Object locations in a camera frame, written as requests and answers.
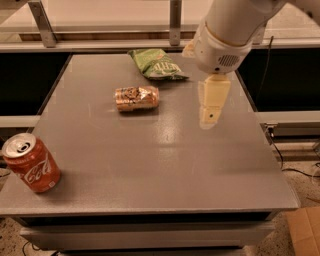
beige floor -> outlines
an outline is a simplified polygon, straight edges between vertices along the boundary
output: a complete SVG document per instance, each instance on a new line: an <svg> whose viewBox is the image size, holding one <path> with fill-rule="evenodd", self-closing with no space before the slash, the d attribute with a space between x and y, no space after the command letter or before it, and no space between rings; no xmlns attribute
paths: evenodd
<svg viewBox="0 0 320 256"><path fill-rule="evenodd" d="M0 0L0 24L24 5L27 0L16 2L15 0ZM284 156L284 168L295 168L307 174L320 174L320 168L315 166L320 158L312 149L313 143L290 143L277 144ZM0 176L6 170L0 170ZM301 201L302 207L320 206L319 203L309 198L320 199L320 179L312 179L297 172L284 172L288 182L294 187ZM6 177L0 178L0 189L5 183ZM276 230L264 239L258 246L245 248L248 256L293 256L294 250L288 230L286 218L280 213L273 220ZM26 240L19 236L20 226L10 218L0 219L0 255L16 256L23 255L22 249ZM25 246L26 255L47 256L52 252L35 251L30 244Z"/></svg>

copper can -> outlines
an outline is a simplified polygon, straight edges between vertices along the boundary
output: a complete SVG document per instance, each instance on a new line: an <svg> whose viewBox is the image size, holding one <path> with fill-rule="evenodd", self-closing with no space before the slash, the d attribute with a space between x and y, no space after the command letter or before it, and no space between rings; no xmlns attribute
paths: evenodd
<svg viewBox="0 0 320 256"><path fill-rule="evenodd" d="M61 176L51 153L43 142L30 133L21 133L8 139L2 147L8 167L37 193L54 187Z"/></svg>
<svg viewBox="0 0 320 256"><path fill-rule="evenodd" d="M159 90L153 86L120 88L116 89L115 99L120 112L156 108L159 105Z"/></svg>

can lying on its side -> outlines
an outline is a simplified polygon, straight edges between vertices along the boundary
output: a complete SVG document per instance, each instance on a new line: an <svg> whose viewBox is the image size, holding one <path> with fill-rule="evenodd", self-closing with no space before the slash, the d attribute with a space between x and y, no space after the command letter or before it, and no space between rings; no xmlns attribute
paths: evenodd
<svg viewBox="0 0 320 256"><path fill-rule="evenodd" d="M156 108L159 105L159 90L153 86L116 89L115 99L119 111Z"/></svg>
<svg viewBox="0 0 320 256"><path fill-rule="evenodd" d="M45 192L60 179L60 170L43 142L30 133L8 139L2 147L8 167L33 192Z"/></svg>

